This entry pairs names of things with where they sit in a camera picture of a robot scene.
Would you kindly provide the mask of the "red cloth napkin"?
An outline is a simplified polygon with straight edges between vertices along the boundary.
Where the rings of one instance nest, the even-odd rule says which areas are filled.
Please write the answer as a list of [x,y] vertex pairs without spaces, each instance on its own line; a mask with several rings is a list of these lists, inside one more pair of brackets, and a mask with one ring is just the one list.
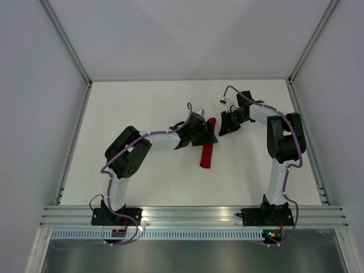
[[218,142],[214,130],[216,126],[216,118],[209,118],[206,122],[206,129],[202,135],[202,155],[200,160],[200,167],[205,169],[211,168],[213,146]]

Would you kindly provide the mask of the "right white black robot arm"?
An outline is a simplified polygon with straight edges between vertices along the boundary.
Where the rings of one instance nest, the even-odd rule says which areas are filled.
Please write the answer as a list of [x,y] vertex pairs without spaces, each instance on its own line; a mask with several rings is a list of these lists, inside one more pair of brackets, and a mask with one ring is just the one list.
[[303,165],[306,141],[301,116],[277,110],[263,101],[253,100],[249,91],[238,92],[237,102],[224,97],[219,135],[238,131],[245,122],[259,122],[267,129],[267,151],[272,159],[268,188],[258,208],[242,209],[237,217],[244,226],[293,226],[292,211],[287,196],[289,174]]

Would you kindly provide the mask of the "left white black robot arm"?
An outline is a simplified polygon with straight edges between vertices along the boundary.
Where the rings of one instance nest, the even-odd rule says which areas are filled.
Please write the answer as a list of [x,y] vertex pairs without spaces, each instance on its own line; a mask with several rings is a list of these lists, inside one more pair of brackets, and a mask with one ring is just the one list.
[[207,168],[213,145],[218,142],[214,134],[215,126],[215,118],[206,120],[203,114],[194,111],[186,121],[181,121],[166,131],[148,133],[138,131],[134,126],[125,128],[107,148],[106,165],[101,169],[101,173],[110,177],[104,197],[107,207],[105,220],[111,225],[119,225],[123,221],[129,180],[140,169],[149,153],[179,150],[189,145],[202,146],[201,163]]

